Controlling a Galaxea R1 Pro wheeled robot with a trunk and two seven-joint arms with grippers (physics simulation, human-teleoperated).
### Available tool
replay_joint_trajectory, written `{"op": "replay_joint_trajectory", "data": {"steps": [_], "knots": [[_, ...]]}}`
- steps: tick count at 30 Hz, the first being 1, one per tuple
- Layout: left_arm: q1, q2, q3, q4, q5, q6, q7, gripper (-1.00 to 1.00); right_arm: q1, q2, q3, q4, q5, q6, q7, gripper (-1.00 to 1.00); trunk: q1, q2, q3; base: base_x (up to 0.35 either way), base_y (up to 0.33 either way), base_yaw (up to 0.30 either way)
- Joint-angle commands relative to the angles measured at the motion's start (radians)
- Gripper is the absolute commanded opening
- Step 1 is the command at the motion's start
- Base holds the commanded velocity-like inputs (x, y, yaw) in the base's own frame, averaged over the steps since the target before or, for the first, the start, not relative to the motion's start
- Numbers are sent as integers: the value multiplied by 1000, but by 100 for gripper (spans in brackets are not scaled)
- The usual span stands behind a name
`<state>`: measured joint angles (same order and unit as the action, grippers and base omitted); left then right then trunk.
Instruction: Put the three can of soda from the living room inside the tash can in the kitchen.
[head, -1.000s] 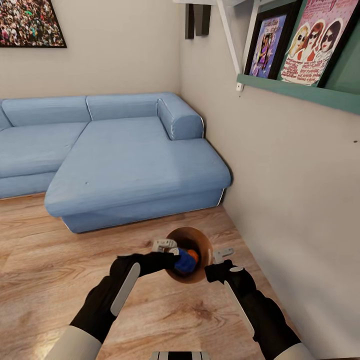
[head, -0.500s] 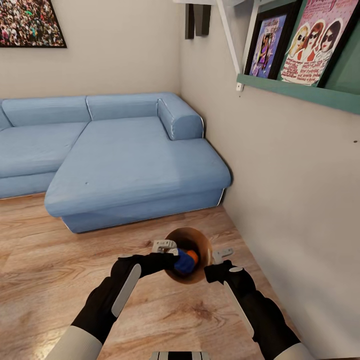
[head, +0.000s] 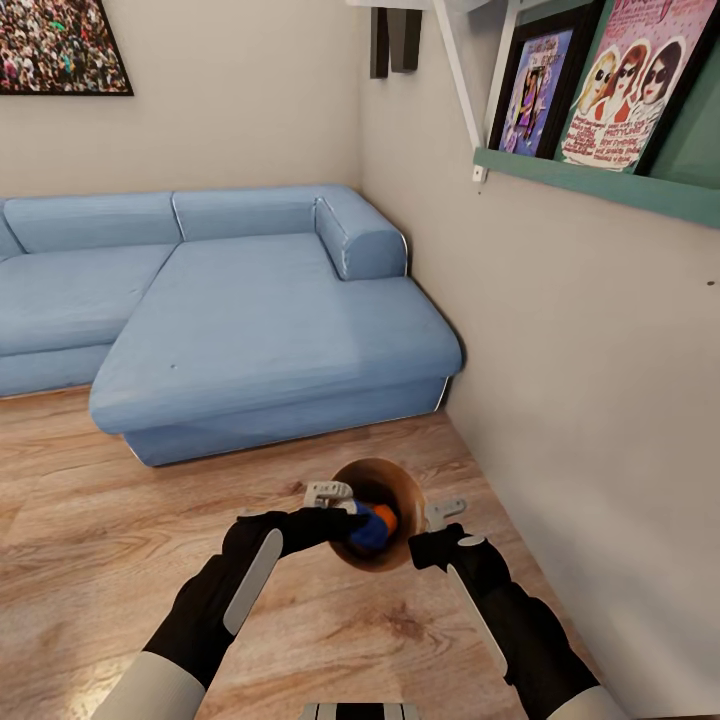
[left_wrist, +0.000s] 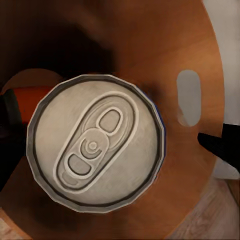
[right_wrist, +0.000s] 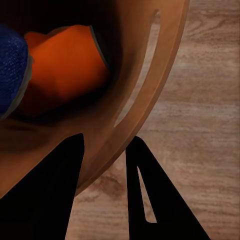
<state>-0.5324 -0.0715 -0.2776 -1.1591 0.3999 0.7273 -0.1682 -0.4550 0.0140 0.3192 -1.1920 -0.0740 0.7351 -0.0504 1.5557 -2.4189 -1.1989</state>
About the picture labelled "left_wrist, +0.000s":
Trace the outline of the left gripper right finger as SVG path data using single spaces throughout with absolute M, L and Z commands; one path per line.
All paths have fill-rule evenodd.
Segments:
M 240 172 L 240 135 L 229 133 L 225 141 L 224 151 Z

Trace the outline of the trash can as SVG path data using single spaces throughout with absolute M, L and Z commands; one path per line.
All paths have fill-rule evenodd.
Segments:
M 201 116 L 178 120 L 177 77 L 199 76 Z M 186 220 L 218 156 L 198 133 L 222 138 L 225 88 L 215 31 L 202 0 L 0 0 L 0 97 L 82 74 L 142 88 L 166 127 L 165 159 L 134 202 L 109 213 L 77 212 L 34 180 L 25 154 L 0 192 L 0 217 L 24 240 L 166 240 Z M 1 115 L 0 139 L 8 132 Z

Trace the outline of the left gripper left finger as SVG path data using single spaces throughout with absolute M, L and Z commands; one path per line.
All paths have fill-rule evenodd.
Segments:
M 0 192 L 23 157 L 24 141 L 21 133 L 0 138 Z

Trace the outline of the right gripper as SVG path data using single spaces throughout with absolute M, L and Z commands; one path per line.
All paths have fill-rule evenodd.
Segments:
M 240 135 L 240 125 L 231 125 L 224 123 L 221 138 L 204 133 L 198 133 L 197 138 L 198 142 L 201 143 L 203 147 L 205 147 L 215 155 L 219 156 L 221 159 L 223 159 L 223 161 L 227 162 L 229 165 L 236 168 L 224 149 L 225 142 L 229 133 Z

